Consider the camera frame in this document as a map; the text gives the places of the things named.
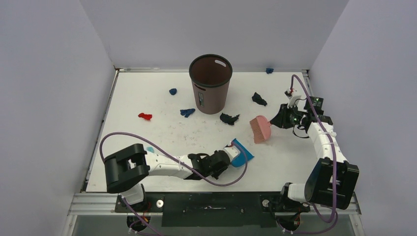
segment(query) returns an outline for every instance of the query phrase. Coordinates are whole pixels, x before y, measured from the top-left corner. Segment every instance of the white table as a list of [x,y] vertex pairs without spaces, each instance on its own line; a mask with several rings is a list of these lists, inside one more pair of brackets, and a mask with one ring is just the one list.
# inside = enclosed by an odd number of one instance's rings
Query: white table
[[[197,109],[189,118],[180,115],[180,109],[196,108],[187,72],[121,72],[101,137],[115,131],[131,132],[177,156],[199,152],[212,154],[237,138],[255,156],[249,162],[246,175],[234,185],[216,187],[203,180],[147,177],[142,183],[148,192],[280,191],[286,182],[303,183],[307,180],[317,162],[313,145],[309,139],[295,137],[291,129],[275,126],[271,127],[271,138],[256,145],[249,121],[256,115],[271,119],[278,113],[280,104],[288,102],[284,91],[290,86],[292,74],[233,73],[222,112],[231,116],[240,114],[240,117],[234,126],[230,126],[219,119],[221,113],[206,115]],[[295,74],[302,79],[301,72]],[[297,81],[294,81],[294,87],[302,91]],[[168,92],[172,88],[178,90],[174,96]],[[254,92],[268,102],[266,107],[252,101]],[[152,114],[152,120],[139,118],[141,112]],[[104,155],[134,143],[143,142],[127,136],[112,136],[104,143]],[[219,183],[227,183],[236,179],[242,170],[243,167],[230,166],[219,180],[210,178]],[[87,192],[106,192],[104,165],[97,151],[90,170]]]

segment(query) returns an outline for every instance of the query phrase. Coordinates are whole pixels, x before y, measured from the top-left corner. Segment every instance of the cable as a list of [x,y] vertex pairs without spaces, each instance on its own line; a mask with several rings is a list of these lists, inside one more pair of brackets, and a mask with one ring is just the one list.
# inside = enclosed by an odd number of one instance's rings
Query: cable
[[282,225],[279,223],[279,221],[277,221],[277,224],[279,225],[279,227],[281,227],[283,229],[283,232],[287,232],[287,233],[291,233],[291,234],[301,234],[301,235],[318,235],[318,234],[322,234],[322,233],[325,233],[325,232],[333,229],[334,226],[337,223],[338,218],[339,217],[338,217],[338,214],[336,212],[333,224],[330,227],[328,227],[327,229],[317,231],[317,232],[304,232],[304,231],[293,232],[293,231],[289,231],[289,230],[285,229],[284,227],[282,227]]
[[126,135],[126,136],[130,136],[130,137],[134,137],[134,138],[140,139],[140,140],[142,140],[142,141],[144,141],[144,142],[148,143],[149,145],[153,146],[153,147],[154,147],[154,148],[156,148],[157,150],[159,150],[161,153],[163,153],[164,155],[166,155],[166,156],[167,156],[168,158],[170,158],[171,160],[173,160],[173,161],[175,161],[175,162],[177,162],[177,163],[179,163],[179,164],[181,164],[181,165],[185,166],[187,169],[191,170],[193,173],[195,173],[196,175],[198,175],[201,179],[204,179],[206,182],[208,182],[208,183],[210,183],[210,184],[212,184],[212,185],[215,185],[215,186],[219,186],[219,187],[226,187],[226,186],[230,186],[230,185],[232,185],[232,184],[235,184],[235,183],[237,183],[237,182],[238,182],[241,178],[243,178],[243,176],[245,175],[246,170],[247,170],[247,165],[248,165],[248,163],[247,163],[247,162],[248,162],[248,159],[247,159],[246,153],[243,151],[243,149],[241,149],[241,148],[239,147],[239,145],[236,145],[234,142],[232,142],[232,144],[233,144],[234,146],[236,146],[236,147],[239,149],[239,151],[240,151],[241,153],[243,153],[243,155],[244,155],[244,157],[245,157],[245,169],[243,169],[242,174],[240,174],[240,176],[239,176],[237,179],[235,179],[234,181],[232,181],[232,182],[230,182],[230,183],[224,183],[224,184],[221,184],[221,183],[215,183],[215,182],[213,182],[213,181],[209,180],[208,178],[204,177],[204,176],[203,176],[203,175],[201,175],[198,171],[194,170],[194,169],[193,169],[192,167],[190,167],[189,165],[187,165],[187,164],[185,164],[185,163],[183,163],[183,162],[179,161],[177,158],[175,158],[175,157],[171,156],[169,153],[167,153],[166,151],[164,151],[162,148],[158,147],[158,145],[154,144],[153,142],[151,142],[151,141],[149,141],[149,140],[147,140],[147,139],[145,139],[145,138],[143,138],[143,137],[141,137],[141,136],[139,136],[139,135],[132,134],[132,133],[127,133],[127,132],[113,132],[113,133],[107,134],[106,136],[104,136],[104,137],[103,137],[103,139],[102,139],[102,140],[101,140],[101,142],[100,142],[100,147],[99,147],[100,157],[101,157],[101,160],[103,161],[103,163],[104,163],[103,143],[104,143],[104,141],[105,141],[107,138],[109,138],[110,136],[113,136],[113,135]]
[[301,137],[301,136],[298,136],[295,132],[294,132],[294,128],[296,127],[296,124],[294,125],[294,127],[293,127],[293,134],[295,135],[295,136],[297,136],[297,137],[299,137],[299,138],[301,138],[301,139],[308,139],[308,138],[310,138],[310,136],[306,136],[306,137]]
[[334,143],[333,143],[333,138],[331,137],[330,134],[327,133],[326,128],[324,127],[324,125],[322,124],[321,120],[319,119],[319,116],[317,115],[316,109],[314,109],[314,105],[313,102],[311,101],[310,96],[308,95],[307,89],[305,88],[305,86],[302,84],[301,79],[297,76],[297,75],[292,75],[291,77],[291,87],[290,90],[293,90],[293,85],[294,85],[294,78],[296,78],[298,80],[298,82],[300,83],[302,90],[304,90],[304,93],[306,95],[307,101],[310,104],[311,107],[311,111],[314,114],[314,117],[317,120],[317,123],[319,124],[319,126],[322,128],[323,132],[326,134],[327,138],[330,141],[330,146],[331,146],[331,152],[333,155],[333,180],[332,180],[332,188],[333,188],[333,203],[332,203],[332,207],[331,207],[331,214],[330,214],[330,218],[329,219],[324,219],[323,216],[320,214],[320,212],[317,210],[316,205],[312,204],[317,215],[320,217],[321,220],[323,220],[326,223],[330,223],[332,222],[332,220],[334,219],[334,216],[337,216],[337,212],[336,212],[336,174],[337,174],[337,168],[336,168],[336,148],[334,147]]
[[[126,136],[130,136],[130,137],[134,137],[134,138],[137,138],[137,139],[140,139],[140,140],[142,140],[142,141],[144,141],[144,142],[146,142],[146,143],[148,143],[148,144],[150,144],[151,146],[153,146],[154,148],[156,148],[157,150],[159,150],[161,153],[163,153],[164,155],[166,155],[168,158],[170,158],[170,159],[172,159],[172,160],[174,160],[175,162],[177,162],[177,163],[180,163],[181,165],[183,165],[183,166],[185,166],[186,168],[188,168],[189,170],[191,170],[192,172],[194,172],[196,175],[198,175],[201,179],[204,179],[205,181],[207,181],[208,183],[211,183],[211,184],[213,184],[213,185],[215,185],[215,186],[220,186],[220,187],[223,187],[223,186],[230,186],[230,185],[232,185],[232,184],[234,184],[234,183],[237,183],[243,176],[244,176],[244,174],[246,173],[246,169],[247,169],[247,165],[248,165],[248,158],[247,158],[247,155],[246,155],[246,153],[243,151],[243,149],[242,148],[240,148],[239,147],[239,145],[236,145],[234,142],[232,142],[232,145],[234,145],[234,146],[236,146],[238,149],[239,149],[239,151],[241,152],[241,153],[243,153],[243,156],[245,157],[245,169],[243,169],[243,172],[242,172],[242,174],[236,179],[236,180],[234,180],[234,181],[232,181],[232,182],[230,182],[230,183],[226,183],[226,184],[219,184],[219,183],[215,183],[215,182],[212,182],[211,180],[209,180],[209,179],[207,179],[206,177],[204,177],[203,175],[201,175],[200,173],[198,173],[196,170],[194,170],[192,167],[190,167],[190,166],[188,166],[187,164],[185,164],[185,163],[183,163],[183,162],[180,162],[178,159],[176,159],[175,157],[173,157],[173,156],[171,156],[170,154],[168,154],[166,151],[164,151],[162,148],[160,148],[159,146],[157,146],[156,144],[154,144],[153,142],[151,142],[151,141],[149,141],[149,140],[147,140],[147,139],[145,139],[145,138],[143,138],[143,137],[141,137],[141,136],[139,136],[139,135],[136,135],[136,134],[132,134],[132,133],[127,133],[127,132],[113,132],[113,133],[110,133],[110,134],[107,134],[106,136],[104,136],[103,137],[103,139],[101,140],[101,142],[100,142],[100,146],[99,146],[99,152],[100,152],[100,157],[101,157],[101,160],[103,161],[103,163],[104,163],[104,155],[103,155],[103,143],[104,143],[104,141],[107,139],[107,138],[109,138],[110,136],[113,136],[113,135],[126,135]],[[154,231],[155,233],[157,233],[157,235],[158,236],[163,236],[163,234],[161,234],[159,231],[157,231],[154,227],[152,227],[150,224],[148,224],[144,219],[142,219],[142,217],[129,205],[129,203],[126,201],[126,199],[122,196],[122,200],[123,200],[123,202],[126,204],[126,206],[127,206],[127,208],[129,208],[129,210],[133,213],[133,214],[135,214],[136,215],[136,217],[138,217],[139,218],[139,220],[144,224],[144,225],[146,225],[147,227],[149,227],[152,231]],[[141,234],[141,235],[146,235],[146,236],[155,236],[154,234],[146,234],[146,233],[142,233],[142,232],[138,232],[139,234]]]

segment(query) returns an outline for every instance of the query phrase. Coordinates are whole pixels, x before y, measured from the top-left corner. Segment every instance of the light blue object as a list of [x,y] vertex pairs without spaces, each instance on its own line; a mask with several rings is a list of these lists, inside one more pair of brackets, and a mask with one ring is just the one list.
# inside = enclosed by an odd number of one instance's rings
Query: light blue object
[[152,153],[154,153],[154,152],[155,152],[155,150],[153,150],[153,147],[147,147],[147,148],[146,148],[146,151],[149,151],[149,152],[152,152]]
[[233,158],[231,164],[234,167],[240,167],[243,166],[245,164],[245,155],[242,153],[242,150],[244,151],[244,153],[246,153],[246,156],[248,158],[248,161],[250,161],[252,158],[254,158],[254,156],[242,145],[239,143],[239,141],[237,139],[233,139],[232,141],[233,143],[236,144],[236,146],[239,146],[238,150],[240,151],[239,156]]

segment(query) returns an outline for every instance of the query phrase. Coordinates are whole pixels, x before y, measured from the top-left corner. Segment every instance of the trash can label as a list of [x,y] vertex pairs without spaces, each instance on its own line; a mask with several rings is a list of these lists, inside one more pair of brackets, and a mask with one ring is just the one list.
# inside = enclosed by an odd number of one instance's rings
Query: trash can label
[[203,94],[198,92],[198,99],[200,101],[200,106],[204,107],[204,98],[203,98]]

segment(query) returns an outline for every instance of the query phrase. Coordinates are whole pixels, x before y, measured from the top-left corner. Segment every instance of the brown trash can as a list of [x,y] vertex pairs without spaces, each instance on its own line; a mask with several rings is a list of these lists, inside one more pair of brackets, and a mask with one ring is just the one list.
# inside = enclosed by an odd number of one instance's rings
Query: brown trash can
[[202,55],[191,63],[194,98],[201,112],[216,114],[224,108],[232,72],[230,62],[219,55]]

